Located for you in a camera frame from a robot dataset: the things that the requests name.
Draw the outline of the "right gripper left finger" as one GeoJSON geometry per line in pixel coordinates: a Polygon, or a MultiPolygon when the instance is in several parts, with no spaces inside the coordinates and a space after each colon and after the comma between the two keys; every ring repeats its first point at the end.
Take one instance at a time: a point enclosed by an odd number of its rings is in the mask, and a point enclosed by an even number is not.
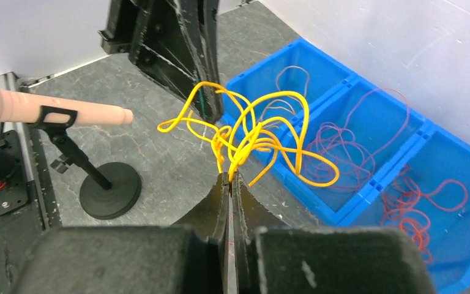
{"type": "Polygon", "coordinates": [[[11,293],[226,293],[228,175],[170,226],[59,227],[26,254],[11,293]]]}

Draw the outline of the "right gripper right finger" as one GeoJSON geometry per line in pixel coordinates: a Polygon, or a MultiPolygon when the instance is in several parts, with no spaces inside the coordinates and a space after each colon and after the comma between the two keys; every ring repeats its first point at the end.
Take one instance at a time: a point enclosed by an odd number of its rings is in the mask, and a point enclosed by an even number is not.
{"type": "Polygon", "coordinates": [[[392,228],[291,228],[231,182],[239,293],[434,293],[421,255],[392,228]]]}

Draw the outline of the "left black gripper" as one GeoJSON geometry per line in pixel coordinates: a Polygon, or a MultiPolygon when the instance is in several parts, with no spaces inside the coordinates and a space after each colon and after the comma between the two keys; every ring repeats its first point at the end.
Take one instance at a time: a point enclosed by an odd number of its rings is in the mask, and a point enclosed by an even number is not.
{"type": "MultiPolygon", "coordinates": [[[[218,5],[213,0],[112,0],[99,31],[101,48],[108,55],[130,52],[129,60],[145,76],[185,101],[198,82],[220,83],[218,5]]],[[[201,116],[218,121],[221,97],[210,86],[201,91],[206,106],[201,116]]]]}

